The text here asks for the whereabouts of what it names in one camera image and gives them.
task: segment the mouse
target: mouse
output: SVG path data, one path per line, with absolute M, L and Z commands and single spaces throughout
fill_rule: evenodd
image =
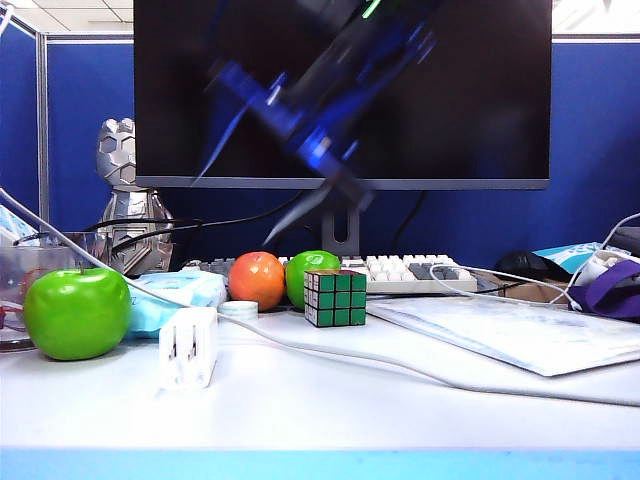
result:
M 514 250 L 503 256 L 495 269 L 520 277 L 566 281 L 570 274 L 551 260 L 526 250 Z

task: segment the black cable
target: black cable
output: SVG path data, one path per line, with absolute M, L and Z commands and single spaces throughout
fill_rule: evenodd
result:
M 30 240 L 39 240 L 41 238 L 48 237 L 48 236 L 49 236 L 49 232 L 32 233 L 31 235 L 27 235 L 25 237 L 20 237 L 18 240 L 14 240 L 12 245 L 14 247 L 17 247 L 21 243 L 28 242 Z
M 110 227 L 111 225 L 126 225 L 129 223 L 196 223 L 203 224 L 204 220 L 199 218 L 114 218 L 98 222 L 82 230 L 83 232 L 93 232 L 99 228 Z
M 496 288 L 491 288 L 489 290 L 479 290 L 477 292 L 474 293 L 493 293 L 493 292 L 504 292 L 506 290 L 509 290 L 510 288 L 515 288 L 515 287 L 519 287 L 521 285 L 526 285 L 529 282 L 514 282 L 514 283 L 510 283 L 508 285 L 502 285 L 501 287 L 496 287 Z
M 420 192 L 420 196 L 418 197 L 418 200 L 416 200 L 415 205 L 413 206 L 411 211 L 407 214 L 406 218 L 403 220 L 403 222 L 400 224 L 400 226 L 396 230 L 396 233 L 393 236 L 393 240 L 391 241 L 391 250 L 390 250 L 391 252 L 396 251 L 396 248 L 398 247 L 398 242 L 400 241 L 400 236 L 404 232 L 405 228 L 407 228 L 407 226 L 409 225 L 409 222 L 413 220 L 413 217 L 415 217 L 418 211 L 420 210 L 420 207 L 422 206 L 422 202 L 424 202 L 424 199 L 427 198 L 428 193 L 429 193 L 428 190 L 423 190 Z
M 173 227 L 173 228 L 164 228 L 162 230 L 156 230 L 155 232 L 147 232 L 147 233 L 143 233 L 142 235 L 138 235 L 137 237 L 133 237 L 130 238 L 128 240 L 125 240 L 122 243 L 119 243 L 118 245 L 114 246 L 111 251 L 112 253 L 118 253 L 120 250 L 123 250 L 133 244 L 135 244 L 136 242 L 143 240 L 145 238 L 149 238 L 149 237 L 153 237 L 155 235 L 162 235 L 164 233 L 172 233 L 172 232 L 177 232 L 177 231 L 181 231 L 181 230 L 190 230 L 192 228 L 208 228 L 208 227 L 220 227 L 223 225 L 236 225 L 239 223 L 248 223 L 248 222 L 252 222 L 254 220 L 260 220 L 261 218 L 266 218 L 269 217 L 275 213 L 278 213 L 280 210 L 283 210 L 285 208 L 287 208 L 289 205 L 291 205 L 293 202 L 295 202 L 296 200 L 298 200 L 298 198 L 300 198 L 300 196 L 303 194 L 304 190 L 300 190 L 298 191 L 298 193 L 296 193 L 292 198 L 290 198 L 289 200 L 287 200 L 286 202 L 278 205 L 277 207 L 264 212 L 264 213 L 260 213 L 258 215 L 254 215 L 252 217 L 245 217 L 245 218 L 238 218 L 236 220 L 223 220 L 221 222 L 209 222 L 209 223 L 202 223 L 199 225 L 185 225 L 184 227 Z

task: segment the white cable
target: white cable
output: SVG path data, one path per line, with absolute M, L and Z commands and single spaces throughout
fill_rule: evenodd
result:
M 22 305 L 19 303 L 10 302 L 9 300 L 0 300 L 0 306 L 15 308 L 16 310 L 22 311 Z
M 634 400 L 606 398 L 606 397 L 591 397 L 588 395 L 571 395 L 571 394 L 564 394 L 564 393 L 545 392 L 545 391 L 536 391 L 536 390 L 528 390 L 528 389 L 505 389 L 501 387 L 474 385 L 471 383 L 459 382 L 457 380 L 452 380 L 442 375 L 437 375 L 426 369 L 423 369 L 421 367 L 416 367 L 414 365 L 411 365 L 409 363 L 406 363 L 402 360 L 398 360 L 395 358 L 386 357 L 386 356 L 377 355 L 377 354 L 363 353 L 356 350 L 349 350 L 349 349 L 340 348 L 340 347 L 327 347 L 327 346 L 321 346 L 321 345 L 314 345 L 310 343 L 296 342 L 294 340 L 289 340 L 282 337 L 278 337 L 276 335 L 271 335 L 270 333 L 267 333 L 250 323 L 246 323 L 246 322 L 243 322 L 242 320 L 238 320 L 235 317 L 230 317 L 220 313 L 218 313 L 218 317 L 226 320 L 229 323 L 233 323 L 242 328 L 250 330 L 251 332 L 263 338 L 266 338 L 267 340 L 270 340 L 272 342 L 275 342 L 287 348 L 292 348 L 295 350 L 307 350 L 312 352 L 325 353 L 329 355 L 337 355 L 341 357 L 357 358 L 360 360 L 368 360 L 372 362 L 392 365 L 394 367 L 403 368 L 405 370 L 409 370 L 411 372 L 417 373 L 424 377 L 431 378 L 432 380 L 440 382 L 442 385 L 446 387 L 454 388 L 457 390 L 465 390 L 465 391 L 476 392 L 476 393 L 514 395 L 514 396 L 520 396 L 520 397 L 546 398 L 550 400 L 570 400 L 574 402 L 597 403 L 597 404 L 603 404 L 603 405 L 640 407 L 640 401 L 634 401 Z
M 636 218 L 640 218 L 640 213 L 634 213 L 633 215 L 629 215 L 628 217 L 623 218 L 622 220 L 620 220 L 618 223 L 616 223 L 614 225 L 614 227 L 609 231 L 609 234 L 607 235 L 607 237 L 604 239 L 604 241 L 602 242 L 602 244 L 600 245 L 600 249 L 599 250 L 604 250 L 607 248 L 607 245 L 609 244 L 609 242 L 611 241 L 611 239 L 613 238 L 613 236 L 615 235 L 616 231 L 618 230 L 618 228 L 620 228 L 622 225 L 624 225 L 625 223 L 634 220 Z M 483 298 L 490 298 L 492 300 L 498 300 L 498 301 L 503 301 L 503 302 L 511 302 L 511 303 L 524 303 L 527 305 L 535 305 L 535 306 L 551 306 L 553 304 L 555 304 L 558 300 L 560 300 L 562 297 L 566 297 L 567 300 L 569 300 L 569 304 L 571 305 L 571 308 L 573 308 L 574 310 L 577 311 L 582 311 L 582 307 L 580 306 L 580 304 L 578 302 L 576 302 L 570 295 L 569 295 L 569 289 L 575 284 L 578 275 L 580 275 L 580 273 L 582 272 L 582 270 L 584 270 L 584 268 L 587 266 L 587 264 L 591 261 L 591 259 L 593 258 L 593 256 L 599 251 L 596 250 L 594 251 L 589 258 L 587 258 L 587 260 L 585 260 L 577 269 L 576 271 L 573 273 L 573 275 L 571 276 L 571 279 L 569 280 L 569 283 L 567 283 L 567 286 L 565 288 L 561 288 L 558 287 L 557 285 L 553 285 L 552 283 L 547 283 L 547 282 L 541 282 L 538 280 L 534 280 L 531 278 L 525 278 L 525 277 L 519 277 L 517 275 L 512 275 L 509 273 L 504 273 L 504 272 L 496 272 L 493 270 L 487 270 L 487 269 L 482 269 L 482 268 L 474 268 L 474 267 L 467 267 L 464 265 L 445 265 L 445 264 L 434 264 L 431 266 L 431 268 L 429 269 L 429 274 L 431 275 L 431 277 L 441 286 L 445 287 L 448 290 L 451 290 L 452 292 L 458 293 L 460 295 L 465 295 L 468 297 L 483 297 Z M 475 271 L 475 272 L 485 272 L 485 273 L 491 273 L 494 275 L 501 275 L 501 276 L 506 276 L 509 278 L 514 278 L 516 280 L 522 280 L 522 281 L 526 281 L 526 282 L 530 282 L 530 283 L 535 283 L 536 285 L 541 285 L 544 287 L 548 287 L 551 288 L 553 290 L 558 290 L 560 292 L 560 294 L 553 298 L 551 301 L 549 302 L 532 302 L 529 300 L 520 300 L 520 299 L 515 299 L 515 298 L 507 298 L 507 297 L 499 297 L 496 295 L 485 295 L 485 294 L 481 294 L 481 293 L 473 293 L 473 292 L 466 292 L 464 290 L 459 290 L 447 283 L 445 283 L 444 281 L 440 280 L 439 278 L 436 278 L 433 275 L 433 270 L 437 267 L 451 267 L 451 268 L 461 268 L 463 270 L 470 270 L 470 271 Z
M 1 187 L 0 187 L 0 197 L 2 197 L 4 200 L 6 200 L 7 203 L 9 203 L 11 206 L 13 206 L 16 210 L 18 210 L 20 213 L 22 213 L 25 217 L 29 218 L 31 221 L 37 223 L 38 225 L 46 228 L 48 231 L 50 231 L 53 234 L 55 234 L 56 237 L 60 238 L 62 243 L 64 243 L 74 253 L 78 254 L 79 256 L 81 256 L 82 258 L 87 260 L 88 262 L 92 263 L 96 267 L 106 268 L 108 270 L 116 271 L 113 268 L 111 268 L 109 265 L 107 265 L 106 263 L 101 262 L 100 260 L 95 258 L 93 255 L 89 254 L 89 252 L 87 252 L 86 250 L 83 250 L 82 248 L 80 248 L 72 240 L 70 240 L 66 236 L 64 236 L 64 234 L 62 232 L 60 232 L 54 226 L 50 225 L 48 222 L 46 222 L 45 220 L 40 218 L 38 215 L 33 213 L 27 207 L 22 205 L 15 198 L 13 198 L 11 195 L 9 195 L 4 188 L 1 188 Z M 169 303 L 173 303 L 175 305 L 179 305 L 181 307 L 191 307 L 191 306 L 193 306 L 193 305 L 190 305 L 188 303 L 179 302 L 179 301 L 174 300 L 172 298 L 165 297 L 164 295 L 160 295 L 159 293 L 154 292 L 153 290 L 140 285 L 138 282 L 136 282 L 134 280 L 131 280 L 131 279 L 125 277 L 124 275 L 122 275 L 122 278 L 124 278 L 124 281 L 127 282 L 132 287 L 137 288 L 138 290 L 146 293 L 147 295 L 151 295 L 152 297 L 158 298 L 160 300 L 164 300 L 164 301 L 169 302 Z
M 618 230 L 618 228 L 620 228 L 622 225 L 624 225 L 625 223 L 634 220 L 636 218 L 640 218 L 640 213 L 634 213 L 633 215 L 629 215 L 628 217 L 623 218 L 622 220 L 620 220 L 618 223 L 616 223 L 614 225 L 614 227 L 609 231 L 609 234 L 607 235 L 607 237 L 604 239 L 604 241 L 602 242 L 602 245 L 600 245 L 600 250 L 604 250 L 605 248 L 607 248 L 607 245 L 609 244 L 609 242 L 611 241 L 611 239 L 613 238 L 613 236 L 615 235 L 616 231 Z M 582 272 L 582 270 L 584 270 L 584 267 L 587 266 L 587 264 L 589 263 L 589 261 L 591 261 L 591 259 L 593 258 L 593 256 L 598 252 L 598 250 L 596 250 L 595 252 L 593 252 L 589 258 L 587 260 L 585 260 L 577 269 L 576 271 L 573 273 L 573 275 L 571 276 L 571 279 L 569 280 L 569 283 L 567 284 L 567 288 L 565 288 L 564 292 L 567 292 L 569 290 L 569 288 L 571 288 L 573 286 L 573 284 L 575 283 L 576 279 L 578 278 L 578 275 L 580 275 L 580 273 Z
M 510 303 L 525 304 L 525 305 L 533 305 L 533 306 L 536 306 L 536 307 L 550 307 L 550 306 L 552 306 L 552 303 L 553 303 L 553 302 L 534 302 L 534 301 L 530 301 L 530 300 L 521 300 L 521 299 L 518 299 L 518 298 L 500 297 L 500 296 L 497 296 L 497 295 L 486 295 L 484 293 L 467 292 L 465 290 L 460 290 L 458 288 L 455 288 L 452 285 L 449 285 L 444 280 L 440 280 L 439 278 L 437 278 L 434 275 L 434 270 L 436 268 L 454 268 L 454 269 L 455 268 L 460 268 L 462 270 L 468 270 L 468 271 L 472 271 L 472 272 L 491 273 L 493 275 L 501 275 L 501 276 L 513 278 L 515 280 L 521 280 L 521 281 L 525 281 L 525 282 L 534 283 L 536 285 L 540 285 L 540 286 L 543 286 L 543 287 L 547 287 L 547 288 L 551 288 L 553 290 L 559 291 L 560 295 L 558 295 L 558 297 L 556 297 L 556 299 L 564 296 L 564 297 L 567 298 L 567 300 L 571 304 L 572 308 L 574 308 L 576 310 L 580 308 L 580 305 L 578 304 L 578 302 L 576 302 L 567 293 L 567 289 L 563 289 L 562 287 L 559 287 L 559 286 L 554 285 L 552 283 L 542 282 L 540 280 L 534 280 L 532 278 L 520 277 L 518 275 L 512 275 L 510 273 L 497 272 L 495 270 L 488 270 L 486 268 L 467 267 L 465 265 L 447 265 L 447 264 L 444 264 L 444 263 L 431 265 L 431 267 L 429 268 L 429 275 L 431 275 L 431 278 L 433 278 L 439 285 L 441 285 L 441 286 L 447 288 L 448 290 L 451 290 L 452 292 L 455 292 L 455 293 L 457 293 L 459 295 L 464 295 L 464 296 L 467 296 L 467 297 L 488 298 L 488 299 L 491 299 L 491 300 L 497 300 L 497 301 L 501 301 L 501 302 L 510 302 Z
M 2 18 L 2 23 L 0 23 L 0 37 L 2 37 L 2 34 L 4 33 L 4 31 L 9 26 L 9 22 L 11 22 L 11 17 L 13 17 L 13 12 L 14 12 L 13 5 L 8 4 L 5 7 L 4 17 Z

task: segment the blue cubicle wall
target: blue cubicle wall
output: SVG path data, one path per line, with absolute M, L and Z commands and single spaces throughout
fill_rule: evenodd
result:
M 49 47 L 51 218 L 71 230 L 95 222 L 108 188 L 95 174 L 101 122 L 133 115 L 132 45 Z M 444 252 L 490 266 L 512 249 L 602 239 L 640 210 L 640 43 L 556 43 L 553 47 L 551 186 L 544 191 L 431 192 L 397 253 Z M 223 220 L 264 211 L 288 191 L 161 191 L 180 217 Z M 379 192 L 363 215 L 361 253 L 390 252 L 394 231 L 418 192 Z M 189 257 L 237 256 L 260 247 L 266 219 L 199 233 Z M 278 254 L 318 244 L 293 232 Z
M 0 186 L 38 210 L 36 42 L 10 24 L 0 39 Z

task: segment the white tape roll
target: white tape roll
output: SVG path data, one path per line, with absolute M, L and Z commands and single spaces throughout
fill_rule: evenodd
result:
M 241 300 L 224 302 L 218 307 L 218 313 L 223 316 L 237 318 L 238 320 L 257 320 L 258 302 Z

